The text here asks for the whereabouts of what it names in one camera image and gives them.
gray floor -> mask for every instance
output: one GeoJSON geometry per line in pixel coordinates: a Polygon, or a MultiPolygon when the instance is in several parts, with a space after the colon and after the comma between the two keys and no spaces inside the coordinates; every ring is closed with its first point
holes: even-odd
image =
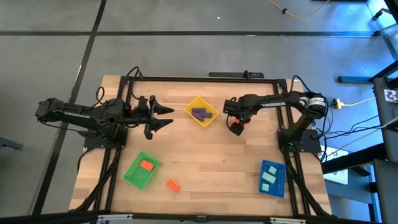
{"type": "MultiPolygon", "coordinates": [[[[0,0],[0,30],[91,30],[100,2],[0,0]]],[[[309,0],[278,3],[296,14],[322,4],[309,0]]],[[[99,30],[372,31],[379,26],[371,21],[369,8],[376,12],[378,7],[376,0],[368,5],[333,2],[311,17],[296,19],[260,0],[112,0],[99,30]]],[[[88,37],[0,37],[0,136],[25,145],[20,151],[0,150],[0,217],[30,212],[56,135],[55,129],[35,121],[37,103],[51,97],[68,100],[87,41],[88,37]]],[[[204,77],[208,72],[243,70],[263,72],[267,78],[296,74],[312,90],[351,103],[370,97],[371,86],[341,85],[335,78],[371,76],[392,62],[380,37],[97,37],[76,103],[91,105],[103,75],[124,75],[135,65],[147,76],[204,77]]],[[[376,114],[374,100],[335,111],[332,130],[349,129],[376,114]]],[[[375,119],[366,126],[376,123],[375,119]]],[[[359,135],[328,144],[340,147],[359,135]]],[[[375,134],[347,150],[381,141],[381,135],[375,134]]],[[[83,138],[67,133],[44,213],[67,211],[82,145],[83,138]]],[[[330,200],[339,217],[369,219],[367,205],[336,197],[330,200]]]]}

orange lego brick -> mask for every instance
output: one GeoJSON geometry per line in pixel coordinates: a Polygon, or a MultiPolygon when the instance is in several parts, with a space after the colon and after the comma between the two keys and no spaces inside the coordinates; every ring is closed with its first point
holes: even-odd
{"type": "Polygon", "coordinates": [[[144,169],[147,169],[149,171],[152,171],[152,169],[154,168],[154,165],[151,164],[150,162],[146,161],[146,160],[142,160],[140,163],[140,166],[144,169]]]}
{"type": "Polygon", "coordinates": [[[174,180],[168,180],[168,181],[166,182],[166,185],[167,185],[170,189],[172,189],[175,193],[177,193],[177,192],[180,190],[180,186],[179,186],[176,182],[174,182],[174,180]]]}

